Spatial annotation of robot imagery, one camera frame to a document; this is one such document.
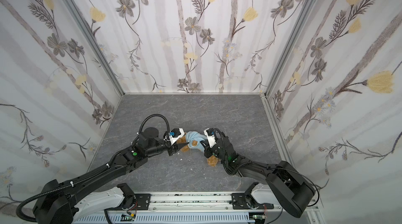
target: gray table surface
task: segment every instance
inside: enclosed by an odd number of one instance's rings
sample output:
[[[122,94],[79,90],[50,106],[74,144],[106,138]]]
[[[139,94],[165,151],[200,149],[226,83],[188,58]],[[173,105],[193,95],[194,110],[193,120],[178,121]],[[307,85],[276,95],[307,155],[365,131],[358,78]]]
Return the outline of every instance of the gray table surface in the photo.
[[[229,136],[237,153],[254,161],[281,160],[259,95],[124,95],[99,147],[91,169],[107,163],[118,150],[130,145],[145,117],[160,113],[170,128],[203,133],[216,127]],[[144,126],[156,127],[160,136],[164,121],[150,119]],[[167,152],[151,157],[128,175],[102,186],[98,191],[127,183],[133,191],[244,191],[256,180],[228,176],[222,165],[211,167],[199,150]]]

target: robotic arm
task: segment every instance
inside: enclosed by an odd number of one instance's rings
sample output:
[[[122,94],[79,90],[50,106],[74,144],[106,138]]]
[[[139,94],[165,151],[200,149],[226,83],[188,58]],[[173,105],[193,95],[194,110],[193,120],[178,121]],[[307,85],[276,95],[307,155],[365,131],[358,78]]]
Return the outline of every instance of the robotic arm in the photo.
[[[159,138],[159,131],[154,127],[142,128],[148,119],[161,117],[166,122],[167,131]],[[300,217],[314,196],[312,183],[308,183],[289,163],[263,164],[237,154],[229,138],[218,129],[209,128],[204,131],[208,140],[201,141],[204,156],[212,155],[221,159],[225,171],[229,175],[246,176],[259,180],[254,183],[246,195],[247,205],[252,208],[258,203],[276,203],[275,198],[294,217]],[[168,151],[169,156],[178,152],[188,143],[178,144],[176,141],[184,136],[181,128],[169,130],[167,119],[160,114],[148,116],[141,124],[138,136],[128,147],[116,152],[110,161],[82,176],[59,183],[48,182],[38,195],[28,198],[18,205],[17,216],[23,220],[40,224],[70,224],[84,216],[108,208],[118,207],[128,210],[137,206],[137,197],[127,184],[119,184],[110,190],[93,193],[104,184],[128,174],[148,161],[149,157]],[[267,200],[266,186],[274,196]],[[22,212],[22,208],[31,201],[37,200],[33,207],[33,217]]]

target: metal corner post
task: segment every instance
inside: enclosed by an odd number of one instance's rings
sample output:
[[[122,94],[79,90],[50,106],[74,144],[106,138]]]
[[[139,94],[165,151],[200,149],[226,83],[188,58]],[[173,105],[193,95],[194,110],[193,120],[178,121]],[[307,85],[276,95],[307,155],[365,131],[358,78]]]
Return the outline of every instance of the metal corner post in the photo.
[[[303,26],[305,25],[308,15],[309,15],[311,9],[313,8],[315,2],[316,2],[316,0],[305,0],[305,3],[299,14],[299,17],[296,20],[294,28],[289,36],[289,39],[285,45],[285,48],[281,54],[281,57],[279,58],[278,64],[274,70],[274,74],[272,75],[272,78],[268,83],[268,87],[264,93],[265,97],[269,96],[269,94],[272,92],[272,90],[275,86],[275,83],[278,81],[279,75],[281,74],[281,71],[282,71],[285,63],[289,58],[291,50],[292,50],[294,44],[296,43],[296,40],[297,40],[299,34],[301,33],[301,30],[303,29]]]
[[[107,60],[106,60],[105,56],[103,55],[102,51],[100,50],[94,35],[92,34],[91,31],[89,31],[89,28],[86,25],[86,21],[85,21],[84,17],[82,16],[82,14],[80,13],[77,5],[75,4],[75,2],[73,0],[63,0],[63,2],[67,6],[67,9],[70,12],[70,14],[73,16],[73,19],[77,23],[78,28],[84,34],[84,37],[88,41],[92,50],[98,56],[100,64],[102,65],[103,69],[109,76],[111,82],[117,89],[118,93],[120,94],[120,96],[123,96],[124,95],[123,88],[120,86],[119,81],[117,80],[112,69],[110,68],[109,64],[107,63]]]

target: blue garment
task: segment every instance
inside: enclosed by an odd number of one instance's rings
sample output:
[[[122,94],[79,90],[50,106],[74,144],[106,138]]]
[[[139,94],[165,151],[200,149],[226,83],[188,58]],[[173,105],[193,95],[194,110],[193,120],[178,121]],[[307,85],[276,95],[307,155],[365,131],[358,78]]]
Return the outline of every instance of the blue garment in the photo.
[[[193,146],[193,141],[197,141],[197,146]],[[186,142],[188,142],[188,147],[191,149],[198,149],[204,152],[204,147],[201,145],[200,141],[207,140],[207,136],[198,133],[197,131],[189,131],[186,134]]]

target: floral wallpaper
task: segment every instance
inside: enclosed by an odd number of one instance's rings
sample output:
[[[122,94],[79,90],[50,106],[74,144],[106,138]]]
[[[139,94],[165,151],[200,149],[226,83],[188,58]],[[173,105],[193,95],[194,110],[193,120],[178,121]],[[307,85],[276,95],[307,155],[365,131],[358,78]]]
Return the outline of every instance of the floral wallpaper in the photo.
[[[74,0],[121,86],[265,91],[305,0]]]
[[[317,0],[269,94],[326,223],[401,216],[401,0]]]
[[[120,95],[62,0],[0,2],[0,218],[22,223],[19,202],[87,171]]]

